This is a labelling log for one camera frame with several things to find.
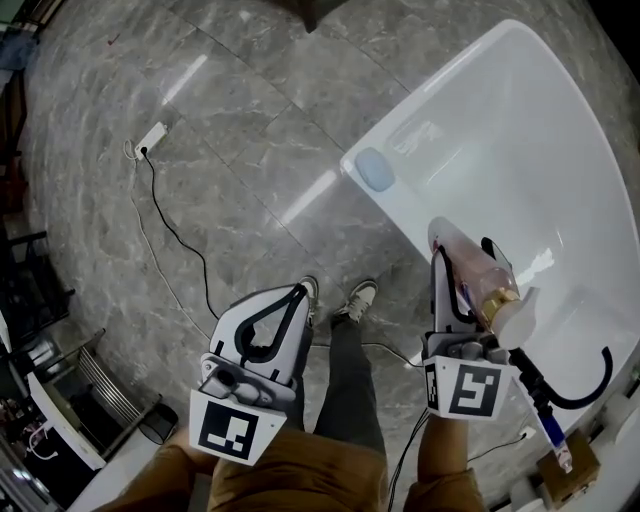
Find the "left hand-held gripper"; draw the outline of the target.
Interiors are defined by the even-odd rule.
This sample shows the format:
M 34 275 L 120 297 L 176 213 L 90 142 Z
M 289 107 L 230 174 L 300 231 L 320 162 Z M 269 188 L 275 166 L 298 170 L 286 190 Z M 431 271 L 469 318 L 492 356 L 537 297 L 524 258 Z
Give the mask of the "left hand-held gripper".
M 191 447 L 243 465 L 258 461 L 295 401 L 309 309 L 307 289 L 294 284 L 250 294 L 220 316 L 201 356 L 202 383 L 190 395 Z M 252 342 L 268 320 L 275 332 Z

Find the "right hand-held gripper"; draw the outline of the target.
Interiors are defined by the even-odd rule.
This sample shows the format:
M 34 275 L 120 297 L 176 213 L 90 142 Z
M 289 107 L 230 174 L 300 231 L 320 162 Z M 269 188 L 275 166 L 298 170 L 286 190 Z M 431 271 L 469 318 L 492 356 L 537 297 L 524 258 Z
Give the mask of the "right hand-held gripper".
M 483 237 L 480 247 L 490 269 L 513 275 L 512 264 L 492 239 Z M 496 338 L 476 333 L 477 318 L 460 308 L 444 247 L 431 261 L 431 304 L 436 333 L 424 336 L 422 351 L 429 412 L 446 419 L 496 419 L 514 371 Z

